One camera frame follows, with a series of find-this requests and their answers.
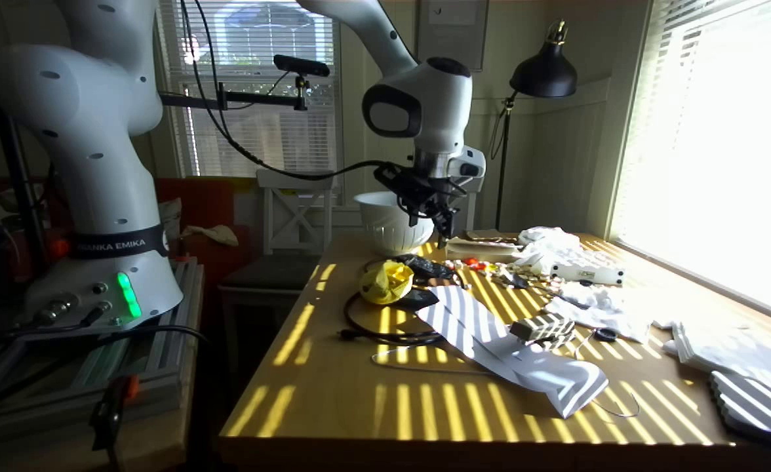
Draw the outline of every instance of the window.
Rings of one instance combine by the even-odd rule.
[[[657,0],[613,236],[771,312],[771,0]]]
[[[334,65],[334,22],[294,0],[202,0],[199,6],[202,11],[195,0],[160,0],[170,90],[215,97],[219,78],[227,93],[303,94],[296,73],[279,72],[276,56]],[[307,81],[307,110],[232,103],[220,127],[273,169],[337,169],[337,87],[330,76],[307,76]],[[181,175],[255,175],[258,166],[220,136],[208,110],[181,107],[177,115]]]

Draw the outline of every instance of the black cord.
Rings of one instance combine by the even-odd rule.
[[[355,320],[351,314],[351,308],[359,302],[363,296],[359,295],[351,295],[347,302],[345,302],[345,320],[350,327],[345,327],[338,337],[345,342],[355,342],[355,338],[371,338],[371,342],[377,342],[377,344],[401,344],[401,346],[431,346],[431,344],[438,344],[444,342],[438,333],[434,330],[422,330],[422,333],[380,333],[380,330],[371,330],[364,327],[363,322]]]
[[[31,372],[31,375],[27,375],[27,379],[21,379],[21,380],[6,386],[6,389],[0,390],[0,402],[9,399],[9,397],[13,397],[16,390],[21,390],[21,389],[27,389],[27,386],[31,386],[31,382],[48,379],[48,375],[56,372],[59,368],[63,368],[63,365],[69,365],[69,363],[76,363],[82,355],[90,355],[90,352],[94,352],[97,346],[116,344],[116,342],[122,342],[122,338],[137,338],[137,337],[149,337],[149,333],[164,333],[164,330],[185,333],[185,337],[195,337],[199,344],[214,346],[208,337],[202,337],[199,330],[186,327],[186,325],[140,325],[140,327],[134,327],[134,330],[110,333],[110,337],[106,337],[106,338],[97,338],[94,344],[86,344],[84,350],[71,350],[69,356],[61,356],[61,359],[46,365],[43,371],[38,371],[38,372]]]
[[[208,59],[211,59],[211,73],[214,73],[214,85],[215,90],[220,87],[220,78],[219,78],[219,59],[215,59],[215,48],[214,48],[214,38],[211,38],[211,26],[208,26],[208,15],[199,6],[199,0],[195,0],[196,11],[199,11],[199,18],[202,18],[202,30],[204,30],[204,39],[208,39]],[[193,56],[195,56],[195,43],[193,43],[193,14],[186,9],[186,0],[181,0],[181,15],[185,15],[185,35],[186,35],[186,44],[193,48]],[[284,169],[273,169],[269,166],[266,160],[261,160],[255,153],[250,153],[248,146],[241,146],[232,131],[229,131],[229,123],[227,123],[227,110],[220,110],[220,119],[211,110],[208,104],[208,94],[204,94],[204,87],[202,87],[202,76],[199,76],[199,60],[193,63],[193,72],[195,72],[195,81],[196,81],[196,93],[202,97],[202,104],[204,104],[204,114],[211,119],[211,123],[219,128],[219,135],[248,160],[252,160],[255,166],[261,169],[269,169],[273,174],[280,174],[280,175],[291,175],[291,178],[303,178],[303,181],[324,181],[324,178],[337,178],[337,175],[345,175],[345,174],[351,174],[351,170],[359,170],[359,169],[383,169],[383,166],[394,166],[388,160],[363,160],[363,163],[355,163],[355,166],[347,166],[347,169],[338,169],[338,170],[329,170],[329,174],[294,174],[294,170],[284,170]]]

